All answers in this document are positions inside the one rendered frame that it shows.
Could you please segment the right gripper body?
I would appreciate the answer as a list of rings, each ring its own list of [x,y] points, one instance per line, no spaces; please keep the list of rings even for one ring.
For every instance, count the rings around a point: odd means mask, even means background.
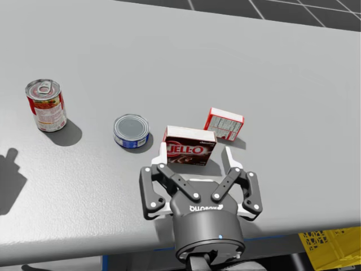
[[[170,201],[177,259],[185,263],[189,255],[203,253],[209,264],[222,264],[240,258],[245,245],[237,202],[230,195],[213,202],[211,194],[218,187],[214,181],[187,183],[200,200],[193,202],[179,190]]]

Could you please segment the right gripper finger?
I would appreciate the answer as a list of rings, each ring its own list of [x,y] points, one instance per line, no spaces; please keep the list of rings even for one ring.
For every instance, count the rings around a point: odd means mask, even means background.
[[[237,204],[237,215],[253,222],[263,211],[257,174],[252,171],[246,172],[243,165],[233,159],[228,146],[222,151],[222,161],[226,176],[211,194],[212,201],[222,202],[233,185],[239,185],[243,201]]]
[[[167,166],[167,145],[160,144],[159,155],[152,159],[149,167],[143,167],[139,175],[140,195],[142,199],[143,216],[146,220],[154,220],[162,215],[172,213],[170,203],[165,197],[156,193],[153,183],[158,182],[170,197],[178,191],[191,202],[199,203],[201,194],[182,176]]]

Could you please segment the yellow box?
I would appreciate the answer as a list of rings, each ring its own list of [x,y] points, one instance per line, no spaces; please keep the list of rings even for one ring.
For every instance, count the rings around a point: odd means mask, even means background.
[[[361,265],[361,227],[299,233],[315,271]]]

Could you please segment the dark red carton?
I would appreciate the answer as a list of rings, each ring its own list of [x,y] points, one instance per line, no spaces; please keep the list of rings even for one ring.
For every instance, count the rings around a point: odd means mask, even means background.
[[[215,133],[208,130],[168,125],[163,141],[168,163],[206,166],[216,144]]]

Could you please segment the blue flat can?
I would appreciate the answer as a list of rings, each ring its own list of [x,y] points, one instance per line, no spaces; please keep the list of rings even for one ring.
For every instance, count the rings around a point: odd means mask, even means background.
[[[145,118],[136,114],[125,114],[114,121],[113,139],[123,148],[140,148],[147,143],[149,131],[149,123]]]

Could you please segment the red and white carton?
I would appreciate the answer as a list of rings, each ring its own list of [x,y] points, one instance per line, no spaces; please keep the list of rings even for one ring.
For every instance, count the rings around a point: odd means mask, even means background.
[[[204,130],[215,133],[217,138],[234,141],[244,125],[244,116],[212,107]]]

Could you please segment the red and white can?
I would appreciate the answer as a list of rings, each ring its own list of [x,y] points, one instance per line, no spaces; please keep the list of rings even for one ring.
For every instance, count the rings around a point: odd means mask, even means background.
[[[30,82],[25,93],[36,126],[43,132],[56,132],[67,124],[64,99],[60,85],[51,79]]]

